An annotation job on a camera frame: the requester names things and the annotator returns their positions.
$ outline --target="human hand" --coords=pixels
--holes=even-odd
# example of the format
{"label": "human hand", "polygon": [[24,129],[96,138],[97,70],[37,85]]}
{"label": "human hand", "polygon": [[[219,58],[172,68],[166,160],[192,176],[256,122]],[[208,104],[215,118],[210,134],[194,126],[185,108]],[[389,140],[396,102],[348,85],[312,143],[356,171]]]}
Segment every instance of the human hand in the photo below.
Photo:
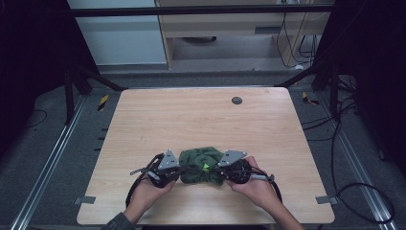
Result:
{"label": "human hand", "polygon": [[[253,156],[248,156],[245,159],[253,168],[259,169]],[[278,199],[274,188],[268,181],[250,178],[245,184],[236,184],[229,180],[226,183],[233,191],[247,196],[255,205],[265,210],[282,229],[304,230],[302,225]]]}
{"label": "human hand", "polygon": [[[245,158],[253,167],[259,169],[257,161],[253,156]],[[236,184],[230,180],[226,183],[233,191],[247,196],[255,205],[265,209],[265,207],[281,204],[277,194],[268,181],[250,178],[245,184]]]}
{"label": "human hand", "polygon": [[140,184],[132,194],[131,202],[124,211],[124,215],[128,220],[135,224],[140,217],[146,212],[161,196],[169,193],[176,181],[171,181],[167,186],[160,189],[155,187],[145,175]]}

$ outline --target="wire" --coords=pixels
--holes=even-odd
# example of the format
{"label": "wire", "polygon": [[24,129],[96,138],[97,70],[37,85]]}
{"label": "wire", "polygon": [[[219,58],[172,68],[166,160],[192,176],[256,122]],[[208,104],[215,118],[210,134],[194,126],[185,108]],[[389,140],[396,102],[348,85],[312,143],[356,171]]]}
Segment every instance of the wire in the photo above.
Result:
{"label": "wire", "polygon": [[[149,170],[152,166],[152,164],[155,162],[156,159],[160,157],[161,154],[155,155],[152,160],[147,164],[145,169]],[[134,193],[134,190],[137,188],[137,186],[141,183],[142,180],[144,180],[144,176],[146,175],[146,171],[139,170],[139,172],[142,172],[137,179],[134,181],[134,183],[131,185],[131,188],[128,191],[127,197],[125,199],[125,207],[128,207],[129,202],[131,201],[132,194]]]}
{"label": "wire", "polygon": [[306,141],[309,141],[309,142],[318,142],[318,141],[329,141],[329,140],[331,140],[331,139],[332,139],[332,137],[326,138],[326,139],[307,139]]}
{"label": "wire", "polygon": [[139,173],[139,172],[141,172],[141,173],[148,173],[148,172],[149,172],[149,169],[147,169],[147,168],[141,168],[141,169],[139,169],[139,170],[130,172],[129,174],[130,174],[130,175],[133,175],[133,174]]}
{"label": "wire", "polygon": [[[295,55],[293,54],[293,48],[292,48],[292,45],[291,45],[291,43],[290,43],[289,36],[288,36],[287,30],[286,30],[286,23],[285,23],[285,22],[286,22],[286,15],[287,15],[287,13],[284,12],[284,13],[283,13],[283,21],[282,21],[282,24],[281,24],[281,29],[280,29],[280,31],[278,32],[278,36],[277,36],[277,40],[276,40],[276,42],[277,42],[277,47],[278,47],[278,51],[279,51],[279,53],[280,53],[280,56],[282,57],[282,52],[281,52],[281,49],[280,49],[280,47],[279,47],[279,38],[280,38],[280,35],[281,35],[281,32],[282,32],[282,29],[284,29],[284,33],[285,33],[285,35],[286,35],[287,44],[289,45],[290,55],[291,55],[291,56],[293,57],[293,59],[295,59],[299,64],[308,63],[308,61],[297,60],[297,59],[295,58]],[[284,65],[285,67],[289,67],[289,68],[295,67],[295,66],[289,66],[289,65],[285,64],[284,61],[283,61],[283,58],[282,58],[282,63],[283,63],[283,65]]]}
{"label": "wire", "polygon": [[48,113],[45,110],[42,109],[35,109],[34,112],[42,112],[44,113],[44,117],[42,118],[41,121],[33,124],[33,125],[29,125],[29,126],[24,126],[24,128],[29,128],[29,127],[37,127],[39,124],[43,123],[45,121],[45,119],[47,119],[48,117]]}
{"label": "wire", "polygon": [[311,66],[313,64],[313,60],[316,57],[316,52],[317,52],[317,46],[318,46],[318,44],[317,44],[317,35],[313,36],[310,51],[303,51],[302,50],[302,47],[303,47],[303,44],[304,44],[305,40],[306,40],[306,43],[307,43],[307,36],[306,35],[304,35],[302,37],[301,44],[299,45],[299,49],[298,49],[299,50],[299,55],[301,57],[303,57],[303,58],[309,58],[308,63]]}
{"label": "wire", "polygon": [[[261,169],[259,169],[257,167],[254,167],[254,166],[251,166],[251,168],[257,170],[258,172],[255,172],[255,171],[231,171],[231,172],[228,172],[227,175],[232,174],[232,173],[254,173],[254,174],[259,174],[259,175],[266,176],[266,178],[268,178],[268,174],[265,171],[263,171],[263,170],[261,170]],[[281,190],[279,189],[277,183],[274,180],[271,181],[269,178],[267,179],[267,181],[274,188],[274,191],[275,191],[278,199],[281,202],[283,202]]]}
{"label": "wire", "polygon": [[[342,108],[344,101],[350,99],[352,97],[348,97],[345,100],[343,100],[343,102],[340,104],[340,109],[339,109],[339,114],[340,116],[342,115],[342,113],[346,110],[348,110],[349,108],[354,106],[354,103],[350,103],[348,104],[346,107]],[[330,149],[330,170],[331,170],[331,180],[332,180],[332,184],[333,184],[333,188],[335,191],[335,196],[340,198],[340,201],[350,210],[352,211],[355,215],[357,215],[358,217],[360,217],[361,219],[364,219],[366,221],[372,222],[372,223],[376,223],[376,224],[385,224],[388,222],[391,222],[394,217],[395,217],[395,207],[394,204],[391,202],[391,200],[380,190],[378,190],[376,187],[374,187],[373,185],[370,184],[365,184],[365,183],[350,183],[346,186],[344,186],[343,188],[341,188],[340,190],[338,190],[337,187],[337,181],[335,179],[335,171],[334,171],[334,144],[335,144],[335,139],[338,135],[338,132],[340,131],[341,128],[341,119],[338,120],[336,127],[334,129],[334,134],[332,136],[331,139],[331,149]],[[355,187],[355,186],[364,186],[364,187],[368,187],[370,189],[376,190],[383,198],[385,198],[388,201],[388,204],[391,206],[391,210],[390,210],[390,214],[391,216],[388,219],[385,220],[376,220],[373,218],[368,218],[365,217],[363,215],[361,215],[359,212],[357,212],[354,208],[352,208],[350,205],[347,204],[347,202],[341,197],[341,193],[343,193],[345,190]]]}
{"label": "wire", "polygon": [[321,121],[321,120],[324,120],[324,119],[328,119],[328,118],[331,118],[331,116],[324,117],[324,118],[319,118],[319,119],[316,119],[316,120],[311,121],[311,122],[301,123],[301,125],[307,125],[307,124],[315,123],[315,122],[318,122],[318,121]]}
{"label": "wire", "polygon": [[329,121],[331,121],[331,120],[333,120],[332,117],[328,118],[327,120],[322,121],[321,123],[319,123],[319,124],[317,124],[317,125],[305,127],[304,130],[309,130],[309,129],[313,129],[313,128],[315,128],[315,127],[320,127],[320,126],[324,125],[325,123],[327,123],[327,122],[329,122]]}

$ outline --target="metal bracket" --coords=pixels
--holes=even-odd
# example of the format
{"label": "metal bracket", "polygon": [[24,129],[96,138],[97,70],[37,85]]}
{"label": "metal bracket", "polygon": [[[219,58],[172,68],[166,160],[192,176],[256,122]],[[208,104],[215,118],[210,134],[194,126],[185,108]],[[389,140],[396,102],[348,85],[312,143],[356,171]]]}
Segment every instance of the metal bracket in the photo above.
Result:
{"label": "metal bracket", "polygon": [[74,204],[80,205],[82,203],[94,204],[96,198],[94,196],[76,197]]}
{"label": "metal bracket", "polygon": [[176,157],[173,155],[172,150],[168,149],[167,153],[165,153],[164,158],[162,158],[162,161],[158,166],[158,170],[165,170],[178,166],[179,161],[176,160]]}
{"label": "metal bracket", "polygon": [[330,203],[331,205],[338,204],[338,198],[337,197],[328,197],[328,196],[316,196],[316,200],[318,204],[325,204],[325,203]]}
{"label": "metal bracket", "polygon": [[237,151],[237,150],[226,150],[220,162],[218,162],[219,167],[231,166],[233,163],[236,163],[242,157],[245,157],[247,152]]}

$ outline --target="black strap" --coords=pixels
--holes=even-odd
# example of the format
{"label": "black strap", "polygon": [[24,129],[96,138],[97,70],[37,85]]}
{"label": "black strap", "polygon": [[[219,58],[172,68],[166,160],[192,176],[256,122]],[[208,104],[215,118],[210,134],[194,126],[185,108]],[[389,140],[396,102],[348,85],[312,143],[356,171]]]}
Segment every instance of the black strap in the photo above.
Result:
{"label": "black strap", "polygon": [[283,203],[281,190],[279,189],[277,183],[275,183],[275,181],[269,181],[269,183],[272,185],[272,187],[274,187],[274,190],[275,190],[275,193],[278,196],[278,199],[281,201],[281,203]]}
{"label": "black strap", "polygon": [[153,164],[153,162],[154,162],[156,159],[158,159],[158,157],[159,157],[160,155],[161,155],[161,154],[156,155],[156,156],[148,163],[148,165],[147,165],[145,171],[139,170],[139,172],[143,172],[143,173],[141,173],[140,176],[138,176],[138,178],[134,181],[134,183],[132,184],[131,188],[129,189],[127,198],[126,198],[126,200],[125,200],[125,207],[128,207],[129,202],[131,201],[131,198],[132,198],[132,194],[134,193],[134,190],[135,190],[135,189],[137,188],[137,186],[141,183],[141,181],[143,180],[143,178],[144,178],[144,176],[146,175],[146,173],[149,171],[149,169],[150,169],[151,165]]}

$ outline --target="black curtain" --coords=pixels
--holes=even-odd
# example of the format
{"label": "black curtain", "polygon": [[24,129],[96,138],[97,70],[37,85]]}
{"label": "black curtain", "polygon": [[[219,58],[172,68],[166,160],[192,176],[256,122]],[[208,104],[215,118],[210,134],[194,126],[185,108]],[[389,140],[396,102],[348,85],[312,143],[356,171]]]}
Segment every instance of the black curtain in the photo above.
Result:
{"label": "black curtain", "polygon": [[66,0],[2,0],[0,4],[0,157],[34,111],[35,99],[64,84],[68,68],[98,74]]}
{"label": "black curtain", "polygon": [[[339,74],[356,78],[355,99],[365,123],[406,175],[406,1],[336,1],[347,3],[356,7],[331,14],[317,56],[324,63],[337,61]],[[329,84],[330,73],[327,68],[317,74],[316,88]]]}

